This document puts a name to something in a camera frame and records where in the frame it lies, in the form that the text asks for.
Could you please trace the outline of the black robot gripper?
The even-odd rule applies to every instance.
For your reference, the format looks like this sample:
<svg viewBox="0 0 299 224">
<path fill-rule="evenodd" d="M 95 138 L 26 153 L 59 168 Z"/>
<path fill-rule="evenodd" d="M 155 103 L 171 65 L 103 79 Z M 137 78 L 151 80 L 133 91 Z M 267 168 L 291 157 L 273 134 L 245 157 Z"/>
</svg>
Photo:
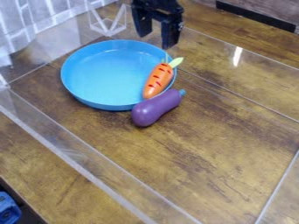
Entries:
<svg viewBox="0 0 299 224">
<path fill-rule="evenodd" d="M 183 29 L 183 12 L 178 0 L 134 0 L 131 3 L 139 37 L 153 32 L 153 19 L 162 22 L 163 49 L 174 47 Z"/>
</svg>

